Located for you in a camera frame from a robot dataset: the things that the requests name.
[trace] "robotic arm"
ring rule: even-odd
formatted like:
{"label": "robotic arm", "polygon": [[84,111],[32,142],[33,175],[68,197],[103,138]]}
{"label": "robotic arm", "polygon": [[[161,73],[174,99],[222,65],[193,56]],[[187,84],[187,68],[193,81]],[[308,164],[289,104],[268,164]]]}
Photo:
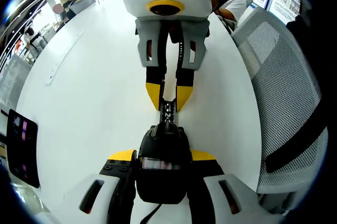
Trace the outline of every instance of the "robotic arm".
{"label": "robotic arm", "polygon": [[180,111],[193,91],[194,71],[200,68],[206,51],[204,40],[209,36],[211,0],[124,0],[124,4],[137,17],[136,34],[140,38],[141,62],[146,67],[146,89],[157,110],[165,102],[162,95],[168,35],[173,43],[179,43],[175,108]]}

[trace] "office chair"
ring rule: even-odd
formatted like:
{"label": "office chair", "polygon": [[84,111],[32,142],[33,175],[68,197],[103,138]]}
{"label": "office chair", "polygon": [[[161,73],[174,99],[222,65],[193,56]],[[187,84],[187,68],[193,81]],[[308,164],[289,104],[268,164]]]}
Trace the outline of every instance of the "office chair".
{"label": "office chair", "polygon": [[267,173],[268,155],[289,141],[320,99],[319,84],[295,38],[285,25],[257,7],[232,34],[251,78],[259,107],[262,160],[257,193],[267,210],[276,203],[291,210],[302,199],[322,164],[327,128],[307,150]]}

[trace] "white table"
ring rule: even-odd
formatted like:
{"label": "white table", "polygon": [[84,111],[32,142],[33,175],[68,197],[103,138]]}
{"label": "white table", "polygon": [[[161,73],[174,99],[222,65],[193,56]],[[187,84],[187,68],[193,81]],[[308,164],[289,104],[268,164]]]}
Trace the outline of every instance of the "white table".
{"label": "white table", "polygon": [[[51,211],[67,190],[88,174],[99,173],[111,154],[138,149],[145,132],[159,120],[145,89],[135,18],[122,0],[100,2],[82,11],[48,43],[17,105],[19,113],[38,124],[37,194]],[[256,190],[261,130],[253,87],[230,35],[215,15],[209,20],[207,52],[195,72],[193,94],[179,113],[179,125],[192,148],[213,154],[225,173]],[[75,42],[76,35],[81,37]],[[52,84],[46,86],[65,53]],[[168,41],[167,99],[175,96],[177,53],[177,44]],[[154,207],[137,196],[132,223],[139,223]],[[189,222],[187,199],[163,206],[150,221]]]}

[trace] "black camera lens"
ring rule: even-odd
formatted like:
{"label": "black camera lens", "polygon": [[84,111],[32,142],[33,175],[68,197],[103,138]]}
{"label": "black camera lens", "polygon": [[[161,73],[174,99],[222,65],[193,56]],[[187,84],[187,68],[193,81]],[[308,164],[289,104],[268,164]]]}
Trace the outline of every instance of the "black camera lens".
{"label": "black camera lens", "polygon": [[150,11],[156,15],[171,16],[180,12],[180,9],[173,5],[156,5],[151,7]]}

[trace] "black cable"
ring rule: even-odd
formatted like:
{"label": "black cable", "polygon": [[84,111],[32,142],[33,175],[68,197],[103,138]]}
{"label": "black cable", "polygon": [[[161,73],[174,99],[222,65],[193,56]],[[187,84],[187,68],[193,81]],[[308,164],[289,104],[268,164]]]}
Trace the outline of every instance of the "black cable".
{"label": "black cable", "polygon": [[217,11],[220,13],[220,15],[221,15],[221,17],[222,17],[222,20],[223,20],[223,22],[225,23],[225,28],[226,28],[227,32],[228,32],[229,34],[231,34],[232,31],[231,31],[230,28],[228,27],[228,25],[227,25],[227,23],[226,23],[226,21],[225,21],[225,18],[223,17],[221,11],[220,11],[219,9],[218,9]]}
{"label": "black cable", "polygon": [[150,212],[144,219],[142,219],[140,224],[147,224],[147,222],[151,219],[151,217],[158,211],[158,209],[162,206],[159,204],[152,212]]}

